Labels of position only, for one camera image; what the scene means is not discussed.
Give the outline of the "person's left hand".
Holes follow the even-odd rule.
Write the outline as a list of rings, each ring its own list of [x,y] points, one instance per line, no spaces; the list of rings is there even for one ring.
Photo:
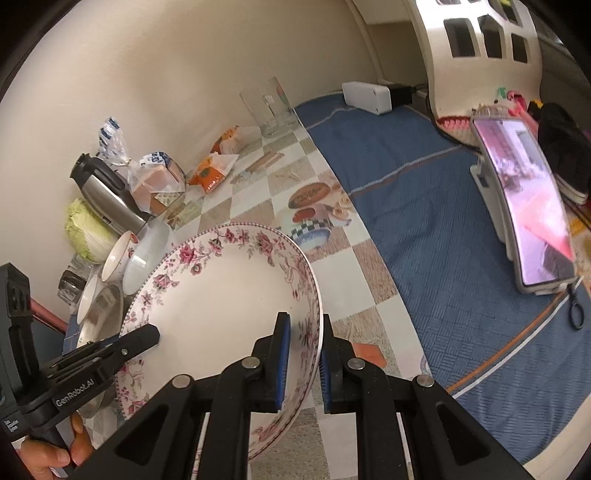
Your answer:
[[[71,462],[80,466],[94,452],[82,417],[74,412],[70,417],[74,440],[68,450],[46,442],[26,439],[17,450],[22,462],[36,480],[57,479],[53,471]]]

